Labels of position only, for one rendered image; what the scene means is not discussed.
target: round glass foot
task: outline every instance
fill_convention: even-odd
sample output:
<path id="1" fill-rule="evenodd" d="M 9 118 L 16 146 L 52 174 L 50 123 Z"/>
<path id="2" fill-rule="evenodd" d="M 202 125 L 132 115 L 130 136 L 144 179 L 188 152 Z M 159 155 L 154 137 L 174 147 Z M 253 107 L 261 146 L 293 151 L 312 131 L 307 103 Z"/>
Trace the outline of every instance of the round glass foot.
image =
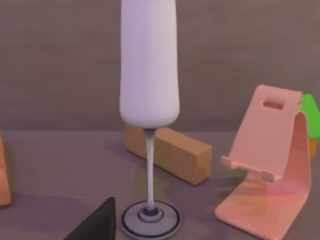
<path id="1" fill-rule="evenodd" d="M 129 206 L 121 217 L 123 231 L 134 240 L 165 240 L 181 226 L 180 213 L 165 202 L 156 201 L 155 210 L 148 211 L 146 202 Z"/>

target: tabletop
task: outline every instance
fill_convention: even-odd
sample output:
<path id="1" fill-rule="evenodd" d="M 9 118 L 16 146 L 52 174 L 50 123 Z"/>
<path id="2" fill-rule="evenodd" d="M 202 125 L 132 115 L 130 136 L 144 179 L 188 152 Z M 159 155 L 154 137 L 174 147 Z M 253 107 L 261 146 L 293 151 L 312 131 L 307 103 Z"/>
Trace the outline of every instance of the tabletop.
<path id="1" fill-rule="evenodd" d="M 234 132 L 186 132 L 213 147 L 212 176 L 198 186 L 154 170 L 156 200 L 173 204 L 183 223 L 172 240 L 256 240 L 215 219 L 215 207 L 244 178 L 223 168 Z M 124 132 L 5 131 L 14 203 L 0 209 L 1 240 L 62 240 L 108 197 L 115 197 L 116 240 L 129 240 L 119 224 L 129 205 L 147 197 L 146 162 L 127 152 Z M 312 188 L 284 240 L 320 236 L 319 151 L 311 161 Z"/>

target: rectangular hole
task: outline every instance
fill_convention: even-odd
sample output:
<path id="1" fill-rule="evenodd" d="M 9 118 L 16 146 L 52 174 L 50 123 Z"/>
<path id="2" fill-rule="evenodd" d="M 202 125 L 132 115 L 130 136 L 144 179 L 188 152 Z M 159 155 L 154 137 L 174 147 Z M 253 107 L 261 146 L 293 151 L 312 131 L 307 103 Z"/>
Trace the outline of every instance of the rectangular hole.
<path id="1" fill-rule="evenodd" d="M 282 103 L 277 103 L 272 101 L 265 101 L 263 103 L 263 106 L 267 108 L 278 109 L 278 110 L 284 109 L 284 105 Z"/>

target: dark object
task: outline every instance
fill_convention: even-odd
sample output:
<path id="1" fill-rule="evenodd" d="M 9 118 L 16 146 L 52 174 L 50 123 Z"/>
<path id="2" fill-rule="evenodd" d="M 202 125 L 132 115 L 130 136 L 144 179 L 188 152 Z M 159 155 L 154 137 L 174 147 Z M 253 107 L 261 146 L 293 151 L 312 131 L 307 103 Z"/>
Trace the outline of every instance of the dark object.
<path id="1" fill-rule="evenodd" d="M 109 197 L 64 240 L 115 240 L 116 203 Z"/>

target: brown wall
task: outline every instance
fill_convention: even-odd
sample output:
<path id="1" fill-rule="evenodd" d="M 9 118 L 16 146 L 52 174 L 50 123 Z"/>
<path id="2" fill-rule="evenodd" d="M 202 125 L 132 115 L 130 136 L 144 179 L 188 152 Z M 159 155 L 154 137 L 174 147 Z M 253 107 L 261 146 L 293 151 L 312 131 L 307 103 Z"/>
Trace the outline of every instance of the brown wall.
<path id="1" fill-rule="evenodd" d="M 177 0 L 180 130 L 235 130 L 255 87 L 320 103 L 318 0 Z M 120 0 L 0 1 L 0 127 L 117 130 Z"/>

